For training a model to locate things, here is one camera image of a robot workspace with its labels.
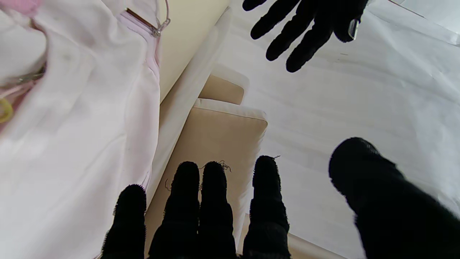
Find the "beige cushion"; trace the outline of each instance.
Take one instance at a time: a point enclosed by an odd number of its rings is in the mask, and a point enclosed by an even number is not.
[[[233,210],[233,234],[238,244],[252,191],[252,171],[266,127],[262,111],[216,100],[196,101],[145,215],[146,253],[170,194],[165,185],[171,185],[178,165],[184,161],[202,167],[209,161],[224,160],[230,166],[231,172],[226,170],[227,199]]]
[[[244,89],[220,77],[210,75],[200,93],[200,98],[241,104]]]
[[[170,0],[171,23],[162,32],[160,101],[201,45],[230,0]],[[160,21],[165,18],[165,1],[160,3]]]

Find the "white sheet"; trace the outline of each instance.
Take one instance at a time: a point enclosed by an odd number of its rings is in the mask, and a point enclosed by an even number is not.
[[[249,31],[274,0],[235,17],[219,63],[246,76],[243,105],[267,113],[262,153],[277,159],[291,232],[347,258],[364,258],[353,214],[328,178],[328,161],[344,139],[361,136],[415,184],[459,213],[459,36],[378,0],[357,40],[334,36],[300,71],[269,62],[265,51],[286,21],[253,41]]]
[[[46,75],[0,135],[0,257],[90,259],[121,190],[148,184],[159,80],[99,0],[44,1],[36,22]]]

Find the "black fuzzy glove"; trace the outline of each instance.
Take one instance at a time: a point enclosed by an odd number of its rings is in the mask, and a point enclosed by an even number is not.
[[[244,0],[243,9],[252,10],[265,1]],[[287,71],[295,72],[329,40],[332,32],[342,42],[354,40],[367,2],[368,0],[278,0],[254,25],[251,37],[258,39],[265,35],[299,3],[295,16],[286,23],[281,34],[273,40],[266,54],[270,61],[277,59],[314,20],[313,28],[307,31],[302,42],[287,59]]]

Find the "pink garment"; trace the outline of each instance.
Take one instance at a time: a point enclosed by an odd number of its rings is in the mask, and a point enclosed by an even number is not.
[[[33,17],[37,13],[37,8],[40,6],[41,0],[0,0],[0,4],[23,15]]]

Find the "glove finger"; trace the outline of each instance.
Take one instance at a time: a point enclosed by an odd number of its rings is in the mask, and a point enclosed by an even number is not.
[[[245,11],[250,11],[250,10],[258,7],[259,5],[265,3],[265,1],[267,1],[267,0],[244,0],[243,9]]]
[[[286,69],[293,73],[299,70],[331,37],[333,31],[330,12],[319,12],[315,24],[305,33],[300,44],[287,59]]]
[[[262,16],[251,30],[251,37],[258,39],[269,32],[273,27],[282,21],[300,0],[278,0]]]
[[[139,185],[130,185],[118,197],[114,222],[102,247],[102,259],[144,258],[146,197]]]
[[[308,28],[315,17],[317,8],[317,0],[302,0],[300,2],[292,20],[286,23],[281,34],[268,47],[266,57],[269,61],[277,59]]]
[[[337,7],[334,33],[340,41],[349,42],[356,38],[358,24],[367,3],[368,0],[350,0],[341,2],[341,6]]]

